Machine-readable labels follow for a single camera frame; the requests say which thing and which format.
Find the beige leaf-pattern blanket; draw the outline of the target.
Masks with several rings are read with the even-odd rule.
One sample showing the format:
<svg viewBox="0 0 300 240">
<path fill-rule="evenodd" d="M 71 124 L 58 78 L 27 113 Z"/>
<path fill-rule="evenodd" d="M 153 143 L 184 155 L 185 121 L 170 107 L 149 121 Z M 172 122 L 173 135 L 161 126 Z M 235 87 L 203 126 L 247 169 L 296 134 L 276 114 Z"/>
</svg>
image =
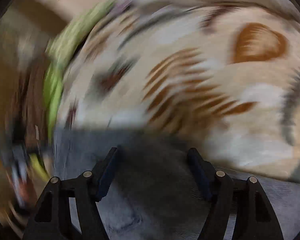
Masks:
<svg viewBox="0 0 300 240">
<path fill-rule="evenodd" d="M 190 142 L 216 164 L 300 183 L 300 22 L 259 6 L 130 9 L 88 32 L 57 124 Z"/>
</svg>

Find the grey denim pants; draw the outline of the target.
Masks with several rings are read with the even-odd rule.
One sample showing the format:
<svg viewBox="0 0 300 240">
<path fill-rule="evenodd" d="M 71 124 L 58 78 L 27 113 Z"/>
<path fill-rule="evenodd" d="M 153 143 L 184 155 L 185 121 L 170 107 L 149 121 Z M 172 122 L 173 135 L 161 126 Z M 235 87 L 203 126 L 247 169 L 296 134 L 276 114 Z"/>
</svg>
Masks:
<svg viewBox="0 0 300 240">
<path fill-rule="evenodd" d="M 119 165 L 107 195 L 97 203 L 110 239 L 199 239 L 210 209 L 186 163 L 190 149 L 174 138 L 137 131 L 57 128 L 54 171 L 72 179 L 92 170 L 111 148 Z M 283 239 L 300 239 L 300 184 L 213 166 L 231 178 L 255 177 L 279 221 Z M 233 239 L 236 212 L 226 235 Z"/>
</svg>

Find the green patterned pillow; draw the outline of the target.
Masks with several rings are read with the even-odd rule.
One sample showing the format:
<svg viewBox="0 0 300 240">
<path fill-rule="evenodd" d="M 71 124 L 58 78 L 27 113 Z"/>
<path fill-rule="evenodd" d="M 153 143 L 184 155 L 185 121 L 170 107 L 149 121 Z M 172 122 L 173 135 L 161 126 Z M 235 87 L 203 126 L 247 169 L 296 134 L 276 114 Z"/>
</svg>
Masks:
<svg viewBox="0 0 300 240">
<path fill-rule="evenodd" d="M 78 45 L 115 4 L 116 0 L 97 3 L 87 12 L 71 20 L 55 38 L 50 39 L 46 55 L 51 64 L 55 68 L 64 69 L 69 64 Z"/>
</svg>

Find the brown patterned blanket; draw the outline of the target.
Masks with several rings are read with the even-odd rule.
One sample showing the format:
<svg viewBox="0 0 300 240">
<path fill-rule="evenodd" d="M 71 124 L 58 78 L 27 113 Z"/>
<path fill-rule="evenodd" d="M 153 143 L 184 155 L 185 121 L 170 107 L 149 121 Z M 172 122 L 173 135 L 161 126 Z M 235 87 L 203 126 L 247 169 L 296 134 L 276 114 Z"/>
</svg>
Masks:
<svg viewBox="0 0 300 240">
<path fill-rule="evenodd" d="M 13 145 L 37 151 L 47 143 L 46 107 L 43 81 L 49 59 L 41 54 L 19 74 L 10 107 L 6 113 L 6 135 Z"/>
</svg>

